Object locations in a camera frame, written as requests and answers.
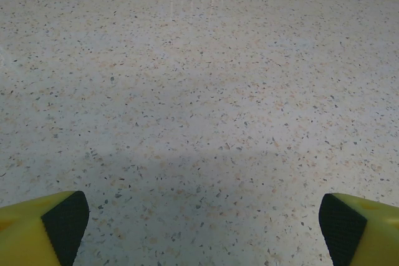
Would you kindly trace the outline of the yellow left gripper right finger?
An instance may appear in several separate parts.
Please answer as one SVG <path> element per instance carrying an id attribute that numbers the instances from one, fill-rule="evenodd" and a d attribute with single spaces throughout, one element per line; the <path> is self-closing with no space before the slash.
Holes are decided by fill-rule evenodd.
<path id="1" fill-rule="evenodd" d="M 398 265 L 397 207 L 328 193 L 319 224 L 334 265 Z"/>

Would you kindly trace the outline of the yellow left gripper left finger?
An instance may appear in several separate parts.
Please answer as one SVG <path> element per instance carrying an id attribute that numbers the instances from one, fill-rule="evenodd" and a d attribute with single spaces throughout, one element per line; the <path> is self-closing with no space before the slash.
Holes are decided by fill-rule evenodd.
<path id="1" fill-rule="evenodd" d="M 72 265 L 89 221 L 83 191 L 1 208 L 1 265 Z"/>

